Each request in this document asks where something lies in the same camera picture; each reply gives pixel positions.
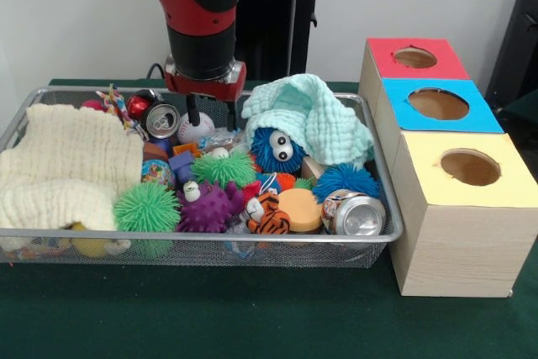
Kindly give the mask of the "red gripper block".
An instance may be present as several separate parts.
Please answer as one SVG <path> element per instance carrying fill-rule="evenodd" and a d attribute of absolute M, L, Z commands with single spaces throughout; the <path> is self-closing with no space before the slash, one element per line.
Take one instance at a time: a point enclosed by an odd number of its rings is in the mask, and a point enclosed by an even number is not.
<path fill-rule="evenodd" d="M 196 94 L 227 102 L 227 130 L 236 130 L 235 101 L 243 93 L 246 79 L 246 65 L 233 65 L 223 77 L 209 81 L 196 81 L 177 73 L 174 65 L 165 65 L 165 83 L 170 92 L 183 95 Z M 192 126 L 200 125 L 200 115 L 194 96 L 186 96 L 188 121 Z"/>

